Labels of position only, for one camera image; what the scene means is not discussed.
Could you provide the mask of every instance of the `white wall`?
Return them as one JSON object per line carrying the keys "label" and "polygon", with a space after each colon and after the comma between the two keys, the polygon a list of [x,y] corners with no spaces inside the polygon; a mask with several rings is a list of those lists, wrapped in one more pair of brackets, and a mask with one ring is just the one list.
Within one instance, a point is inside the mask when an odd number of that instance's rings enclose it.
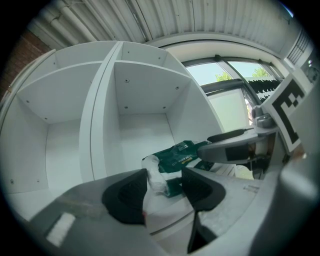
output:
{"label": "white wall", "polygon": [[248,111],[241,89],[222,92],[208,98],[225,132],[249,125]]}

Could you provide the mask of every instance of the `sky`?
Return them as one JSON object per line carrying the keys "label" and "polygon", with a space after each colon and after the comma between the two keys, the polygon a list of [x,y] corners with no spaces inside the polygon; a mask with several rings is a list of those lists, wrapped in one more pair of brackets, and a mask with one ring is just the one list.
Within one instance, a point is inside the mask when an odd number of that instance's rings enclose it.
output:
{"label": "sky", "polygon": [[[258,63],[229,61],[229,63],[244,77],[252,77],[255,69],[261,66]],[[217,81],[216,74],[222,75],[222,69],[217,63],[207,63],[187,68],[199,85],[206,85]]]}

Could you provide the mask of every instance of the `metal ceiling panel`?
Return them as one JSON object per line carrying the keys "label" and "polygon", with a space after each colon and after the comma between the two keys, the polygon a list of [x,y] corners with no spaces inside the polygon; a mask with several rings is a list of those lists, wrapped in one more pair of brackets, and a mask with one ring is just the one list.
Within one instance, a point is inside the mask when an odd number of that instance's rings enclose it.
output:
{"label": "metal ceiling panel", "polygon": [[[29,27],[52,46],[65,47],[88,39],[145,43],[203,32],[245,39],[286,57],[301,31],[285,8],[271,0],[59,0],[56,3],[47,8],[50,14],[46,19],[37,19]],[[63,8],[68,8],[72,17],[65,16]]]}

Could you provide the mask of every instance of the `shelf board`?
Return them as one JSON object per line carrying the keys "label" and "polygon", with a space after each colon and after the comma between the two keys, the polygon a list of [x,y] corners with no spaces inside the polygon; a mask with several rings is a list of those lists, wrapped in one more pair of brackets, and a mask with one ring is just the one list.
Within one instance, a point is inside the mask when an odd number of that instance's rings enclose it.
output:
{"label": "shelf board", "polygon": [[79,119],[101,63],[94,61],[58,69],[26,85],[17,96],[48,124]]}
{"label": "shelf board", "polygon": [[156,65],[118,60],[115,84],[120,115],[164,114],[191,78]]}

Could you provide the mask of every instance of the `window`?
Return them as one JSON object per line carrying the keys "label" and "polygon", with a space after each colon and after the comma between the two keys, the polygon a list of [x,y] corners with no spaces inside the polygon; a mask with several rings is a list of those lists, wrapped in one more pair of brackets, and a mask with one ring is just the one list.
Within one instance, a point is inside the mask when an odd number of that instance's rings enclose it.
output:
{"label": "window", "polygon": [[228,61],[245,80],[276,80],[260,64],[244,61]]}
{"label": "window", "polygon": [[200,86],[233,79],[219,64],[206,63],[187,67]]}
{"label": "window", "polygon": [[200,86],[231,79],[246,81],[235,87],[230,84],[220,85],[219,91],[206,90],[225,132],[252,125],[251,100],[255,104],[254,99],[258,97],[263,102],[273,93],[270,88],[274,88],[282,79],[272,64],[254,59],[218,56],[190,60],[183,64]]}

